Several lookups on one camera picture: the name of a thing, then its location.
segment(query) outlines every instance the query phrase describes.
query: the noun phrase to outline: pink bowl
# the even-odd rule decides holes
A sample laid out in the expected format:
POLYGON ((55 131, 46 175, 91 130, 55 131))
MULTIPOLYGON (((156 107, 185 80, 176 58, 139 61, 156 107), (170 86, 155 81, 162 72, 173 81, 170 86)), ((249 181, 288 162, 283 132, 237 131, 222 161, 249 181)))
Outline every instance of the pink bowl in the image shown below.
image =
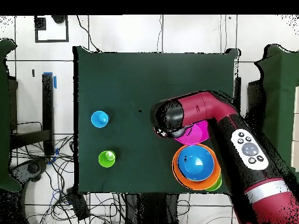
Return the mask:
POLYGON ((195 145, 207 140, 208 138, 208 122, 204 120, 195 123, 192 127, 186 130, 183 136, 175 139, 184 145, 195 145))

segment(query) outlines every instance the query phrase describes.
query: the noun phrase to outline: black frame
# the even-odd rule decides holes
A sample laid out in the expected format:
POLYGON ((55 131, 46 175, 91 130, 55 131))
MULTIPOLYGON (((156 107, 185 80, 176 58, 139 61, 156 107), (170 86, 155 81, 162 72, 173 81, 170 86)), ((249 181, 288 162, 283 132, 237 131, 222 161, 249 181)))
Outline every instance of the black frame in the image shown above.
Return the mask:
POLYGON ((34 16, 34 30, 35 30, 35 43, 57 43, 57 42, 68 42, 68 16, 65 16, 65 40, 39 40, 39 30, 36 27, 37 16, 34 16))
MULTIPOLYGON (((17 149, 30 144, 44 142, 44 154, 54 155, 54 111, 53 111, 53 77, 52 74, 44 73, 43 84, 43 130, 13 133, 11 135, 11 149, 17 149)), ((18 82, 16 78, 9 77, 9 93, 11 97, 11 131, 17 128, 17 104, 16 89, 18 82)))

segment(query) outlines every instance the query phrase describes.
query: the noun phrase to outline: power strip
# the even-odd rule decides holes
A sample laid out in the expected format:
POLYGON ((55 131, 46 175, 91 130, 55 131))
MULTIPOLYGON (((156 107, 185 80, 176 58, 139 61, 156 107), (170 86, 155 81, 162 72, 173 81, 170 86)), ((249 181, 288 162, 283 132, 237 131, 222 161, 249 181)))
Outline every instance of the power strip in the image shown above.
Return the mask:
POLYGON ((85 198, 73 187, 67 189, 67 200, 73 206, 76 217, 79 221, 90 217, 91 212, 87 206, 85 198))

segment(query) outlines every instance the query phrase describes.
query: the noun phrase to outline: cup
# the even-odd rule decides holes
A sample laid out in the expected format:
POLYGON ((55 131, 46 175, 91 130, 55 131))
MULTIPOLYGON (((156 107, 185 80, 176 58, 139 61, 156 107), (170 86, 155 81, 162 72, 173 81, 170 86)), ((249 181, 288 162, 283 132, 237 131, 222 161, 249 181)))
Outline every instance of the cup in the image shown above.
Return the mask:
POLYGON ((109 122, 109 116, 104 111, 96 111, 91 116, 91 123, 97 128, 103 128, 109 122))
POLYGON ((111 167, 115 163, 115 153, 111 150, 103 151, 99 155, 99 163, 103 167, 111 167))

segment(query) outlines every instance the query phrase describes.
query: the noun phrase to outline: dark green table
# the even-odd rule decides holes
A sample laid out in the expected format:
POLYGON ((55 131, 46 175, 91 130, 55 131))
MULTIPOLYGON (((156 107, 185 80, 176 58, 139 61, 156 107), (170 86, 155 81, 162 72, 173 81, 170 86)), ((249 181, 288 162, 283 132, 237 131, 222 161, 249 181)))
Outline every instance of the dark green table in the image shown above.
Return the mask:
MULTIPOLYGON (((95 54, 77 47, 77 53, 79 191, 191 192, 172 173, 173 155, 182 145, 154 133, 150 109, 162 99, 199 90, 220 90, 232 97, 238 50, 228 54, 95 54), (104 128, 91 123, 91 115, 98 110, 110 116, 104 128), (116 153, 110 168, 98 162, 105 150, 116 153)), ((213 148, 210 141, 204 144, 213 148)), ((227 193, 225 183, 216 193, 227 193)))

